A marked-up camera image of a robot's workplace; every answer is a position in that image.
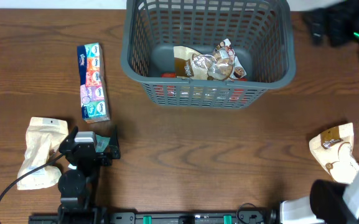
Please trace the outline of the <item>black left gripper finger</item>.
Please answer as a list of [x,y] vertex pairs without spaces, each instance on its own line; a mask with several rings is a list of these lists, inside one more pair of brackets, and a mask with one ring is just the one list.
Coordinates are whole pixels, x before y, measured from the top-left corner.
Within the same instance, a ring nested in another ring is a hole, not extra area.
[[71,132],[68,134],[68,136],[63,140],[63,146],[64,147],[71,147],[75,142],[75,136],[78,133],[78,127],[75,126]]
[[112,135],[109,141],[109,147],[112,152],[119,152],[119,142],[118,142],[118,129],[117,126],[113,128]]

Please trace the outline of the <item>orange snack bag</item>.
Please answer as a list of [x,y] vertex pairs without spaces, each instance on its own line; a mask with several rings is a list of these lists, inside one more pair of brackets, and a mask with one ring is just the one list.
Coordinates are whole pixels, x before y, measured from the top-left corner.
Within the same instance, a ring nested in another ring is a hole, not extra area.
[[163,86],[156,85],[154,87],[157,100],[153,102],[158,102],[164,104],[163,99],[167,97],[167,105],[179,105],[179,106],[204,106],[210,107],[213,104],[217,106],[222,106],[224,103],[227,103],[227,106],[234,105],[238,100],[240,103],[245,104],[249,97],[242,96],[242,89],[229,89],[224,88],[218,91],[217,88],[207,88],[204,90],[203,87],[196,86],[180,86],[175,87],[172,85]]

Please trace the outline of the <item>beige brown Pantree bag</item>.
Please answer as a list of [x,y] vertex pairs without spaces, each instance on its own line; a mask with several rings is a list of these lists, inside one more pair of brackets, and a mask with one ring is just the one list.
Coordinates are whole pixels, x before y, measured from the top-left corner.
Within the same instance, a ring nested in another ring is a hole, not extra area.
[[240,63],[229,39],[221,41],[209,54],[184,46],[174,47],[177,77],[193,80],[247,81],[247,72]]

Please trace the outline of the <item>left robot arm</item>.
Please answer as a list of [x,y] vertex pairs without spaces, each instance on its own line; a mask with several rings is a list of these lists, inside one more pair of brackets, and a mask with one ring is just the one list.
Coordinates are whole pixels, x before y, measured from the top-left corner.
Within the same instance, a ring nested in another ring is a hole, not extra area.
[[121,158],[118,129],[113,128],[107,146],[98,151],[96,134],[79,131],[74,127],[62,141],[58,151],[75,169],[66,171],[58,180],[61,193],[58,209],[59,223],[104,224],[110,222],[107,209],[95,203],[100,169],[111,166],[114,159]]

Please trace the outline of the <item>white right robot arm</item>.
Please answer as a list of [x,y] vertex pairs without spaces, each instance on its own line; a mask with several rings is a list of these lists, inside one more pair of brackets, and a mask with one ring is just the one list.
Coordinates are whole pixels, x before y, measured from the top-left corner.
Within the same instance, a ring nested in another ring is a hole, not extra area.
[[[359,44],[359,1],[344,1],[311,10],[304,20],[314,44],[324,35],[333,47]],[[259,213],[263,223],[359,223],[359,172],[351,184],[317,180],[310,195]]]

